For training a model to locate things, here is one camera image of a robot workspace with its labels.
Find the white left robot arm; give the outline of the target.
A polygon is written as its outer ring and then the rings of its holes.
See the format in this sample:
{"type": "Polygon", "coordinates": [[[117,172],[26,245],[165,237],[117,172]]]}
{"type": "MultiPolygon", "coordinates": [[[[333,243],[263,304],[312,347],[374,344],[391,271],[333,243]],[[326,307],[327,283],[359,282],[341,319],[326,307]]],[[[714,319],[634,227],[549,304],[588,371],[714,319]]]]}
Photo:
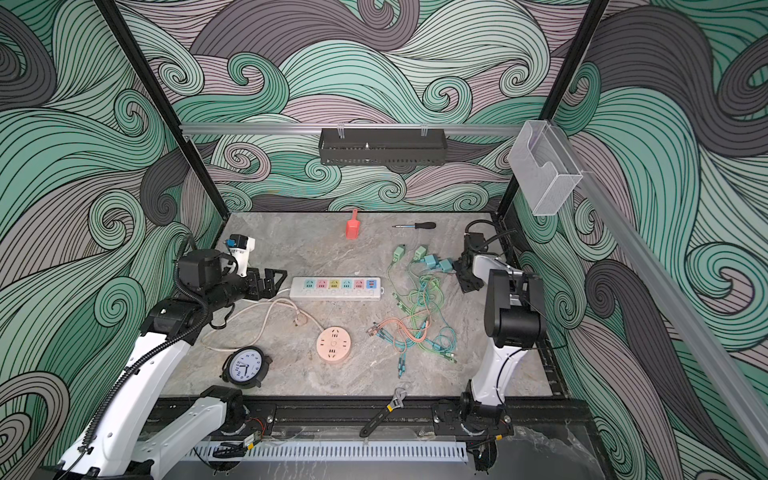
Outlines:
{"type": "Polygon", "coordinates": [[[243,392],[258,387],[271,359],[258,347],[239,348],[224,363],[224,385],[206,389],[191,407],[147,440],[140,434],[160,393],[216,311],[243,299],[271,300],[284,270],[248,265],[250,250],[183,249],[173,275],[179,296],[147,314],[123,372],[99,403],[79,440],[54,471],[57,479],[162,479],[206,436],[245,426],[243,392]]]}

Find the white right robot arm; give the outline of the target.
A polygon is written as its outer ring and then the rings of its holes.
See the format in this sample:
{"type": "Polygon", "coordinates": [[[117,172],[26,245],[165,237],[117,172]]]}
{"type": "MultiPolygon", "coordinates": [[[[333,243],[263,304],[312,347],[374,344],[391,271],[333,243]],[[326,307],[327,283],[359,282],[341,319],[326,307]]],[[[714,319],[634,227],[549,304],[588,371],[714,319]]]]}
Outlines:
{"type": "Polygon", "coordinates": [[[464,249],[454,271],[462,292],[485,290],[483,327],[488,337],[481,365],[468,381],[460,398],[461,416],[500,420],[506,389],[515,369],[546,333],[546,320],[536,303],[543,297],[540,278],[518,269],[489,252],[489,246],[509,235],[509,230],[486,238],[475,225],[492,221],[478,219],[464,230],[464,249]]]}

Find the white multicolour power strip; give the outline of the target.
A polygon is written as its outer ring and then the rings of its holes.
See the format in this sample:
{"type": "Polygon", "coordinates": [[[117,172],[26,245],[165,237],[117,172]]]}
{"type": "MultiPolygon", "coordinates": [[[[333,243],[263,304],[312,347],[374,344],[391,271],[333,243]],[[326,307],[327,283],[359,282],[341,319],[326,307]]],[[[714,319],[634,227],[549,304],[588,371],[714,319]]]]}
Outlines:
{"type": "Polygon", "coordinates": [[[294,277],[289,297],[313,301],[374,301],[383,294],[379,277],[294,277]]]}

